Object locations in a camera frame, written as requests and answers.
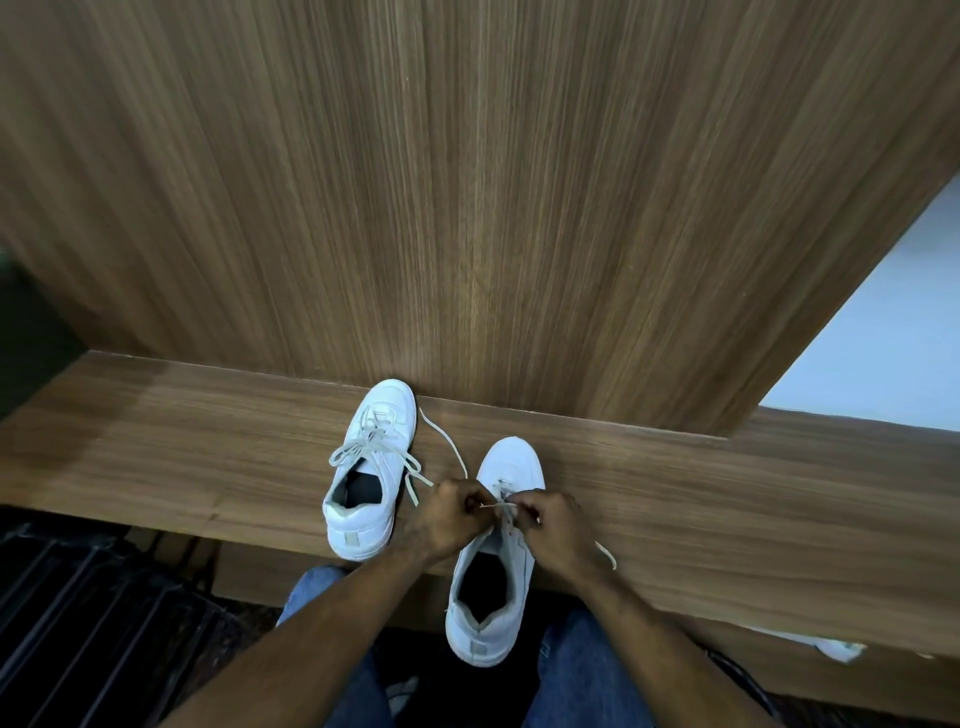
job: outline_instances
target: person's left arm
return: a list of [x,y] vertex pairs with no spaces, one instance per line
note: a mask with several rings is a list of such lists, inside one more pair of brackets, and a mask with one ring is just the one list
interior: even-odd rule
[[423,489],[390,544],[234,660],[162,728],[316,728],[397,604],[430,565],[494,525],[493,496],[475,480]]

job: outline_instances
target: shoe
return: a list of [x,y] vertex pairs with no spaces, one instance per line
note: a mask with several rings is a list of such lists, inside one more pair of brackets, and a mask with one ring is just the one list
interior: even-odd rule
[[342,559],[364,561],[378,553],[394,530],[400,479],[417,429],[417,405],[410,387],[385,379],[360,402],[347,437],[330,456],[337,469],[324,498],[326,539]]
[[[502,502],[517,491],[542,489],[543,471],[525,440],[508,437],[490,448],[477,480]],[[450,649],[476,667],[499,665],[513,649],[534,568],[513,510],[502,510],[500,524],[460,552],[446,609]]]

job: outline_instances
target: blue denim jeans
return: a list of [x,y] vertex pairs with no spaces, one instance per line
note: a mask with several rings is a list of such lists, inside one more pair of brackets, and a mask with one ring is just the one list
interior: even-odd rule
[[[290,593],[283,623],[307,602],[328,589],[345,573],[335,567],[311,569]],[[524,728],[653,728],[650,711],[620,664],[593,615],[574,610],[563,624],[551,626],[543,637],[538,660],[540,689]],[[392,728],[387,695],[376,677],[368,653],[350,677],[327,728]]]

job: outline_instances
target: person's left hand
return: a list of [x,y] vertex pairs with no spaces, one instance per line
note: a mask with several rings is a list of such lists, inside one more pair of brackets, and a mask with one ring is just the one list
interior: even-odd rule
[[476,480],[447,478],[433,488],[418,488],[420,505],[396,538],[418,555],[424,567],[452,556],[476,536],[496,525],[496,503]]

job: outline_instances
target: person's right arm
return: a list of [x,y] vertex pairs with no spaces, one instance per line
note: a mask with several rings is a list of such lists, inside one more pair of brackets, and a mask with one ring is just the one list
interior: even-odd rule
[[516,524],[537,562],[560,576],[600,622],[658,728],[777,725],[611,569],[576,500],[547,491],[508,500],[519,506]]

